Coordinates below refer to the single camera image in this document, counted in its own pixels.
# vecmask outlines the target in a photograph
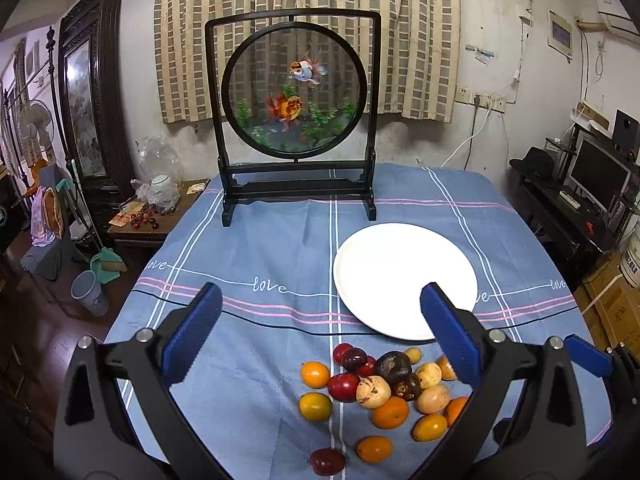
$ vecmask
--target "carved wooden frame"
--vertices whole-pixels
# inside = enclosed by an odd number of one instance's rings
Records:
[[[88,200],[122,202],[132,195],[134,178],[120,97],[118,37],[121,0],[80,0],[60,21],[58,86],[65,139]],[[84,176],[71,121],[66,59],[89,43],[91,98],[106,176]]]

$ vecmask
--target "pink cloth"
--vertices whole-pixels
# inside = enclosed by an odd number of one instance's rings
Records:
[[[56,235],[47,226],[44,216],[42,197],[45,188],[39,187],[31,205],[31,243],[34,247],[44,247],[56,239]]]

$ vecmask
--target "goldfish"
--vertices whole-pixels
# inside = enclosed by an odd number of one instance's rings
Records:
[[[302,101],[298,96],[292,96],[287,99],[284,94],[280,94],[274,102],[271,95],[269,95],[267,97],[267,106],[273,118],[284,124],[285,129],[302,111]]]
[[[300,61],[294,61],[289,67],[290,79],[295,78],[309,86],[319,85],[320,76],[328,73],[329,67],[325,63],[320,63],[317,59],[310,59],[307,56],[303,56]]]

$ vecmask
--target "white bucket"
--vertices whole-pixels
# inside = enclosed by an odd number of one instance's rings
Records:
[[[640,287],[640,221],[626,245],[626,251],[620,258],[620,270],[633,288]]]
[[[74,280],[71,297],[82,303],[94,316],[104,316],[109,309],[109,300],[92,270],[81,272]]]

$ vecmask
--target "white plate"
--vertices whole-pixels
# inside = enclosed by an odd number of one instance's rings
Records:
[[[365,325],[398,339],[433,339],[420,312],[420,292],[436,282],[451,302],[473,310],[478,282],[452,242],[423,227],[377,224],[351,235],[334,260],[340,298]]]

